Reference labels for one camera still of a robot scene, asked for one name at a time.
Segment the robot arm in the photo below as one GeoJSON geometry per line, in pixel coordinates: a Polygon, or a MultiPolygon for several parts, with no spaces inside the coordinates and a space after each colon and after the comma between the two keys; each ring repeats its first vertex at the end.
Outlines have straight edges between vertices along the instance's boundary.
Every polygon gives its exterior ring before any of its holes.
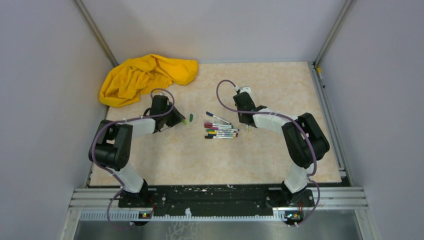
{"type": "MultiPolygon", "coordinates": [[[[275,113],[266,106],[260,105],[256,107],[252,99],[252,90],[248,86],[238,89],[233,99],[239,111],[275,113]]],[[[304,113],[299,117],[291,118],[308,135],[316,159],[322,159],[324,154],[330,150],[330,144],[315,118],[310,113],[304,113]]],[[[288,177],[283,181],[281,188],[288,204],[297,203],[300,195],[306,189],[308,182],[307,174],[312,173],[314,170],[312,153],[299,130],[288,119],[274,114],[238,113],[238,119],[240,123],[259,129],[268,129],[284,136],[288,152],[294,164],[291,165],[288,177]]]]}
{"type": "MultiPolygon", "coordinates": [[[[150,116],[166,113],[172,107],[168,97],[155,95],[152,99],[151,107],[144,112],[144,116],[150,112],[150,116]]],[[[109,126],[99,136],[94,149],[96,161],[108,168],[119,177],[124,185],[123,194],[129,198],[140,199],[141,202],[149,200],[148,185],[129,162],[131,141],[143,135],[160,132],[164,125],[173,127],[183,121],[185,117],[174,107],[172,111],[161,117],[141,118],[123,124],[116,123],[109,126]]],[[[110,120],[100,122],[97,133],[110,120]]],[[[93,161],[92,149],[90,148],[88,158],[93,161]]]]}

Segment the colorful marker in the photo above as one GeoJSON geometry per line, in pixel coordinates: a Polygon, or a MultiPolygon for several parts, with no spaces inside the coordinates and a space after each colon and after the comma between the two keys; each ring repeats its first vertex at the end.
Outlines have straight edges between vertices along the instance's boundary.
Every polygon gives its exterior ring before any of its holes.
{"type": "Polygon", "coordinates": [[[235,136],[204,136],[205,139],[235,139],[235,136]]]}
{"type": "Polygon", "coordinates": [[[214,126],[214,127],[222,127],[222,128],[230,128],[230,129],[232,129],[232,128],[234,128],[234,126],[233,125],[224,125],[224,124],[212,124],[212,123],[205,123],[205,124],[203,124],[204,126],[214,126]]]}
{"type": "Polygon", "coordinates": [[[204,124],[218,124],[218,125],[231,126],[230,124],[222,123],[222,122],[219,122],[219,121],[205,121],[204,124]]]}
{"type": "Polygon", "coordinates": [[[205,127],[205,128],[214,127],[214,128],[222,128],[222,129],[232,129],[232,128],[234,128],[233,126],[223,126],[223,125],[203,125],[203,127],[205,127]]]}
{"type": "Polygon", "coordinates": [[[213,135],[231,135],[231,136],[237,136],[237,135],[239,135],[238,133],[223,133],[223,132],[213,132],[213,131],[210,131],[207,134],[213,134],[213,135]]]}
{"type": "Polygon", "coordinates": [[[222,131],[222,130],[213,130],[213,129],[206,131],[206,132],[217,133],[217,134],[236,134],[237,133],[236,131],[222,131]]]}
{"type": "Polygon", "coordinates": [[[209,129],[213,129],[213,130],[231,130],[231,131],[240,131],[240,129],[237,129],[237,128],[225,128],[225,127],[215,127],[215,126],[211,126],[211,127],[209,127],[209,129]]]}
{"type": "Polygon", "coordinates": [[[230,129],[206,129],[206,132],[227,132],[227,133],[235,133],[237,130],[230,130],[230,129]]]}
{"type": "Polygon", "coordinates": [[[209,137],[231,137],[231,138],[237,138],[236,135],[216,135],[216,134],[208,134],[209,137]]]}
{"type": "Polygon", "coordinates": [[[213,115],[212,113],[210,113],[208,111],[206,112],[206,115],[211,116],[211,117],[214,117],[216,119],[219,119],[219,120],[223,121],[224,123],[231,124],[231,122],[229,122],[227,120],[224,120],[224,119],[220,118],[219,116],[213,115]]]}

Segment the yellow cloth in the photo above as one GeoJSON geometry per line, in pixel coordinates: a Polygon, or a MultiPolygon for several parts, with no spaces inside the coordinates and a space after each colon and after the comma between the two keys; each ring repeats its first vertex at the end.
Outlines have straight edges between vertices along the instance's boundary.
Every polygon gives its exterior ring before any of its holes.
{"type": "Polygon", "coordinates": [[[175,82],[187,85],[198,72],[198,62],[149,54],[128,59],[112,69],[101,87],[99,100],[115,108],[140,101],[140,94],[165,89],[175,82]]]}

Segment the beige tabletop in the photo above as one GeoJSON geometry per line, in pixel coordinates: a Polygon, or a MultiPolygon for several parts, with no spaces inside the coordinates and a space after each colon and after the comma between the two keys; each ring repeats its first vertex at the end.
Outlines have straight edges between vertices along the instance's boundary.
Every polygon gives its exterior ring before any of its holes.
{"type": "MultiPolygon", "coordinates": [[[[217,100],[216,86],[223,79],[240,87],[250,86],[256,106],[291,116],[311,113],[331,142],[306,62],[200,64],[193,82],[167,89],[174,95],[178,111],[187,121],[193,114],[193,121],[132,140],[129,161],[149,185],[269,184],[281,183],[288,175],[292,160],[284,137],[266,129],[248,132],[237,114],[217,100]],[[240,129],[239,136],[205,139],[204,121],[216,121],[206,111],[232,122],[240,129]]],[[[219,92],[224,104],[233,108],[233,87],[223,83],[219,92]]],[[[150,97],[143,95],[140,102],[111,107],[107,119],[140,116],[151,103],[150,97]]],[[[318,162],[312,179],[320,183],[341,181],[332,149],[318,162]]],[[[91,186],[117,184],[109,173],[93,167],[91,186]]]]}

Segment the gray wall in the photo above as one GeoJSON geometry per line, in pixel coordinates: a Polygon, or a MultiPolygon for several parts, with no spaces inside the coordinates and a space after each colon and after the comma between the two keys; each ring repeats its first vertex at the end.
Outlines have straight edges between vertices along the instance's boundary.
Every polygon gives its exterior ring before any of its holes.
{"type": "Polygon", "coordinates": [[[312,61],[345,0],[84,0],[118,62],[312,61]]]}
{"type": "Polygon", "coordinates": [[[424,1],[358,0],[322,63],[381,239],[423,239],[424,1]]]}
{"type": "Polygon", "coordinates": [[[0,239],[59,237],[110,69],[71,0],[0,3],[0,239]]]}

